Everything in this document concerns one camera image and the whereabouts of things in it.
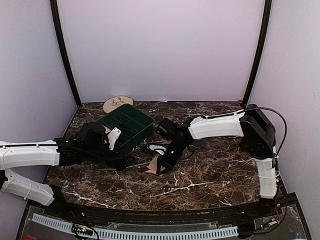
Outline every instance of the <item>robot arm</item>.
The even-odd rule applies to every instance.
[[[248,109],[257,107],[251,104]],[[256,162],[260,197],[263,199],[275,197],[277,193],[277,175],[274,166],[276,131],[261,110],[247,112],[240,110],[215,116],[200,115],[188,118],[180,125],[165,118],[156,131],[171,140],[167,150],[157,160],[158,175],[169,171],[181,157],[184,149],[194,140],[238,136],[242,137],[240,147],[249,152]]]
[[[62,195],[59,188],[32,181],[11,168],[81,164],[88,154],[116,160],[114,157],[117,154],[113,150],[121,132],[117,127],[110,130],[98,123],[89,122],[72,139],[55,138],[28,143],[0,141],[0,191],[49,206],[57,196]]]

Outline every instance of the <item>white backdrop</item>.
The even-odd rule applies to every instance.
[[[83,102],[237,101],[264,0],[61,0],[64,39]]]
[[[0,1],[0,141],[62,137],[77,110],[61,59],[50,1]],[[42,182],[47,166],[14,171]],[[0,239],[14,240],[27,201],[0,192]]]
[[[273,1],[250,103],[279,111],[288,135],[279,155],[281,176],[295,192],[312,239],[320,239],[320,1]],[[284,124],[266,112],[281,142]]]

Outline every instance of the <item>green compartment tray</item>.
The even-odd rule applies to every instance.
[[[115,142],[119,155],[132,151],[145,138],[152,135],[155,120],[130,104],[123,104],[96,121],[110,130],[124,125],[124,134]]]

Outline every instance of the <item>round wooden disc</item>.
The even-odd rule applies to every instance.
[[[103,111],[108,114],[123,104],[134,104],[134,100],[128,96],[114,96],[105,101]]]

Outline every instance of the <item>brown marble table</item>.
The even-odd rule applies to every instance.
[[[154,126],[163,117],[181,122],[193,115],[240,109],[236,102],[136,102],[134,106],[153,117]],[[102,103],[83,104],[67,136],[103,115]],[[156,133],[145,141],[166,142]],[[196,140],[190,147],[195,154],[162,176],[139,171],[152,160],[142,152],[142,142],[132,152],[136,161],[122,171],[89,159],[82,165],[51,167],[45,183],[60,186],[70,203],[122,210],[195,210],[250,203],[258,200],[259,179],[251,156],[239,149],[240,141],[239,137]]]

